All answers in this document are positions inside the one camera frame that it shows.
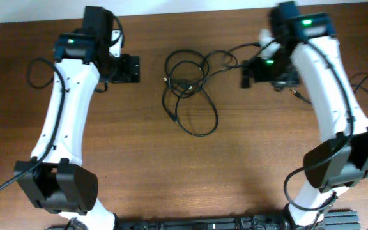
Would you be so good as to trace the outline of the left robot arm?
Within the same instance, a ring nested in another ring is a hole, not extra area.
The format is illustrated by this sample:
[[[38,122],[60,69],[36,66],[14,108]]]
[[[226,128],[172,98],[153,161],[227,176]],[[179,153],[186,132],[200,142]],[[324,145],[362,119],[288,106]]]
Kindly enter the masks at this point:
[[[109,10],[88,6],[82,25],[54,44],[52,94],[41,135],[29,160],[14,167],[35,208],[60,215],[79,229],[116,229],[118,217],[98,199],[98,178],[82,166],[82,138],[99,83],[138,83],[138,56],[121,49],[123,28]]]

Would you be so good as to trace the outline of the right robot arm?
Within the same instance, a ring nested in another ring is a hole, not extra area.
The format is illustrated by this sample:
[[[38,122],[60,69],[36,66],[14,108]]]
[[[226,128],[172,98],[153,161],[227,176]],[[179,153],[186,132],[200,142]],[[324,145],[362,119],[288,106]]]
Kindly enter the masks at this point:
[[[269,19],[260,51],[241,66],[241,85],[268,82],[281,91],[303,83],[321,142],[304,156],[299,194],[280,214],[255,215],[252,228],[359,229],[357,212],[333,209],[343,193],[368,178],[368,118],[344,70],[335,28],[327,14],[303,15],[292,1],[279,3]]]

